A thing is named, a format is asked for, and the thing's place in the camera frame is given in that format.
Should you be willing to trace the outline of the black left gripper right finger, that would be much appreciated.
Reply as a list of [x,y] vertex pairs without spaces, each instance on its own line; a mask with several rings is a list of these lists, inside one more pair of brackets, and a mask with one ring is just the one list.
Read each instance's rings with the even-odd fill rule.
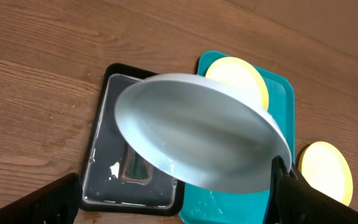
[[358,224],[358,212],[312,188],[298,169],[272,160],[265,224]]

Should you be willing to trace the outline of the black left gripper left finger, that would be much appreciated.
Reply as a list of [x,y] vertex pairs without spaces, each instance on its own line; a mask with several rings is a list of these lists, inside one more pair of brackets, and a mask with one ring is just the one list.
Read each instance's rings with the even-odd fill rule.
[[80,177],[72,172],[0,208],[0,224],[72,224],[80,208],[81,197]]

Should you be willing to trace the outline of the green brown sponge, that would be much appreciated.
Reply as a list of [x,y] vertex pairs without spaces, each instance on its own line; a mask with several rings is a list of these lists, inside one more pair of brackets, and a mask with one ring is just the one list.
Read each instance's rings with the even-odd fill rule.
[[153,167],[138,153],[127,145],[121,179],[125,182],[147,185],[153,177]]

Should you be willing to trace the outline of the light blue plate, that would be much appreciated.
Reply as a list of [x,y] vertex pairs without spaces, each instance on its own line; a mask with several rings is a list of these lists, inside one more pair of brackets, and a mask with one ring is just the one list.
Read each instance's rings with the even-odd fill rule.
[[272,161],[290,169],[290,147],[273,117],[231,87],[169,73],[127,87],[116,124],[128,144],[172,177],[236,194],[270,188]]

